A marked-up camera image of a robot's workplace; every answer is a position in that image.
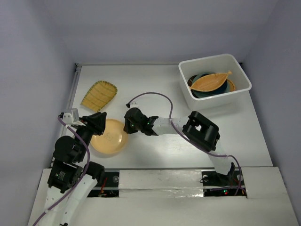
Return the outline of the yellow round plate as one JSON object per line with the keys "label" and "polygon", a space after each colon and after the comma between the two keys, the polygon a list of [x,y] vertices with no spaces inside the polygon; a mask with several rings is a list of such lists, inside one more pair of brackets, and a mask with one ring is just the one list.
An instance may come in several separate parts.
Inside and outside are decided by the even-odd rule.
{"label": "yellow round plate", "polygon": [[124,123],[116,119],[106,119],[104,133],[93,135],[91,146],[102,155],[119,153],[128,141],[128,134],[124,131],[124,126]]}

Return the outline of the yellow green bamboo-pattern plate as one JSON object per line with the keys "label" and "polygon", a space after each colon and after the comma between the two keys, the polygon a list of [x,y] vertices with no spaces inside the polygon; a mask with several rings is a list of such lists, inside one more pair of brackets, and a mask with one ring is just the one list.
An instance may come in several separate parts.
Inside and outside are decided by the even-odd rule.
{"label": "yellow green bamboo-pattern plate", "polygon": [[81,101],[81,106],[93,112],[101,111],[117,94],[115,85],[107,81],[94,83]]}

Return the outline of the striped rim round plate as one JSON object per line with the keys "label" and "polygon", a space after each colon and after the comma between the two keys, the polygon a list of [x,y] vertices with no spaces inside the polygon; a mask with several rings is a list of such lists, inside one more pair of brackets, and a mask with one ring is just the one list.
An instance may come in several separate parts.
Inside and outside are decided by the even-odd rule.
{"label": "striped rim round plate", "polygon": [[192,84],[195,82],[195,80],[196,80],[195,78],[196,77],[197,77],[197,75],[191,76],[189,78],[189,80],[187,81],[187,84],[188,84],[189,88],[191,88]]}

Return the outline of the orange leaf-shaped plate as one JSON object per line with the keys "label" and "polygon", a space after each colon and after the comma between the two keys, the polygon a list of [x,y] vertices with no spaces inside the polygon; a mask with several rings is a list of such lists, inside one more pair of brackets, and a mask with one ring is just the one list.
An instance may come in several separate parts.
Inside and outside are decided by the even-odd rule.
{"label": "orange leaf-shaped plate", "polygon": [[232,72],[228,71],[227,73],[213,73],[203,76],[192,83],[190,90],[199,92],[214,91],[221,87],[231,74]]}

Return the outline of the dark blue leaf dish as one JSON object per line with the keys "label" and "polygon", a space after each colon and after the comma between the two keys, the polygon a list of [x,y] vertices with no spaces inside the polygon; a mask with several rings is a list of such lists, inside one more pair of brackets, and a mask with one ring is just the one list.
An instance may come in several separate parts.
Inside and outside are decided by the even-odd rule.
{"label": "dark blue leaf dish", "polygon": [[197,98],[211,97],[219,94],[224,94],[230,91],[230,87],[228,81],[225,81],[218,89],[210,91],[210,92],[200,92],[196,90],[192,90],[192,94]]}

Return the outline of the orange woven round plate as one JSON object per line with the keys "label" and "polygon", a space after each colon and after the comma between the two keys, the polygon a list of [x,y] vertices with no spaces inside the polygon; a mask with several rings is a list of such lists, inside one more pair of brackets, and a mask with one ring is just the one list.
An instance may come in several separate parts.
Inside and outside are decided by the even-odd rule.
{"label": "orange woven round plate", "polygon": [[227,79],[227,83],[228,83],[228,87],[229,87],[229,92],[233,92],[236,90],[236,86],[231,80]]}

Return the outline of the teal round ceramic plate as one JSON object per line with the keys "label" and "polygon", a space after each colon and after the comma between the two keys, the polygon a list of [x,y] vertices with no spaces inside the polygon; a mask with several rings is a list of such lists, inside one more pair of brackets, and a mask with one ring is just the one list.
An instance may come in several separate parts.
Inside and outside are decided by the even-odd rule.
{"label": "teal round ceramic plate", "polygon": [[202,77],[210,75],[210,74],[215,74],[215,73],[207,72],[207,73],[202,73],[202,74],[196,75],[196,77],[192,80],[192,83],[195,83],[199,78],[202,78]]}

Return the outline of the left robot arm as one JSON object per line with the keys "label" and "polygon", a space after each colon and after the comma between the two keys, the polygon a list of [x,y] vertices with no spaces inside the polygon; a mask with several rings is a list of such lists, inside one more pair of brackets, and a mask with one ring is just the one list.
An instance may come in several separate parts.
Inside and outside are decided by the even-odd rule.
{"label": "left robot arm", "polygon": [[97,112],[80,117],[77,109],[58,115],[73,136],[62,136],[55,143],[44,210],[35,226],[72,225],[92,189],[106,181],[104,166],[90,160],[88,148],[93,136],[104,133],[106,116]]}

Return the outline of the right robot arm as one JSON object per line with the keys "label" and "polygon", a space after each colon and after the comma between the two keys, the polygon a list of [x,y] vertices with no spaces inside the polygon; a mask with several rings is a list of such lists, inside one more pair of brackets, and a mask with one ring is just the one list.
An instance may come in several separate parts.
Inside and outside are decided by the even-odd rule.
{"label": "right robot arm", "polygon": [[177,134],[209,155],[217,181],[226,185],[234,178],[235,165],[227,156],[220,142],[219,127],[201,113],[193,111],[187,117],[147,117],[139,108],[130,108],[125,116],[127,134],[141,132],[147,136]]}

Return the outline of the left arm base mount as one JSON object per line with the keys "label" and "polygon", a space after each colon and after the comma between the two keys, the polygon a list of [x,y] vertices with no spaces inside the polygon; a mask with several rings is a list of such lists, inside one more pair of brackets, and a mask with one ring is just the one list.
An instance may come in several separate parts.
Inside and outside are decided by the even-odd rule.
{"label": "left arm base mount", "polygon": [[98,183],[88,194],[89,198],[119,197],[119,171],[107,171],[104,180]]}

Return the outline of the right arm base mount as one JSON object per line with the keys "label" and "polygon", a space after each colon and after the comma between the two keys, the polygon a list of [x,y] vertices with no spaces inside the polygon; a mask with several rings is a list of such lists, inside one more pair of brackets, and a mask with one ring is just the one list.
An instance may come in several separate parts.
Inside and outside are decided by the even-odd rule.
{"label": "right arm base mount", "polygon": [[247,197],[246,186],[243,177],[240,178],[238,170],[234,172],[231,179],[225,175],[218,176],[215,171],[202,171],[200,183],[203,185],[205,197]]}

